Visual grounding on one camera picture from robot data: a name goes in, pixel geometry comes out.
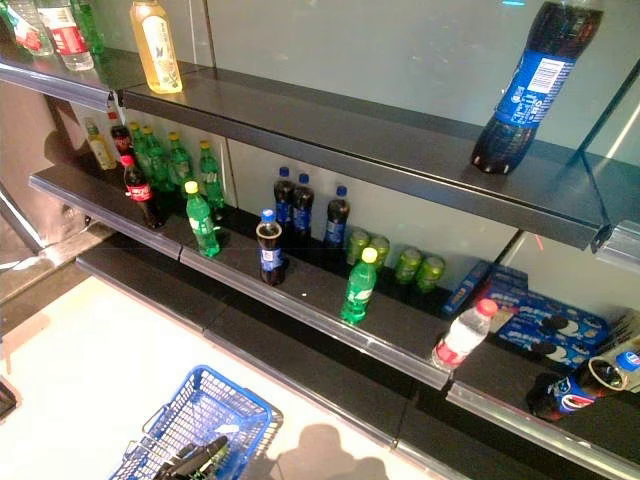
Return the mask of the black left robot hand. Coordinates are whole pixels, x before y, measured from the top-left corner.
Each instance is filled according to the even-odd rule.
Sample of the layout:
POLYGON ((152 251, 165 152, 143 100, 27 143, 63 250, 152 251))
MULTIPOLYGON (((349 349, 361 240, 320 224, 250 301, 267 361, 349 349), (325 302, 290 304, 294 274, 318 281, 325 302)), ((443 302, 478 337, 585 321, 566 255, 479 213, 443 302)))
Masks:
POLYGON ((173 464, 165 463, 155 479, 188 479, 190 475, 198 471, 202 466, 211 462, 228 444, 228 437, 222 435, 206 446, 197 447, 194 452, 180 458, 173 464))

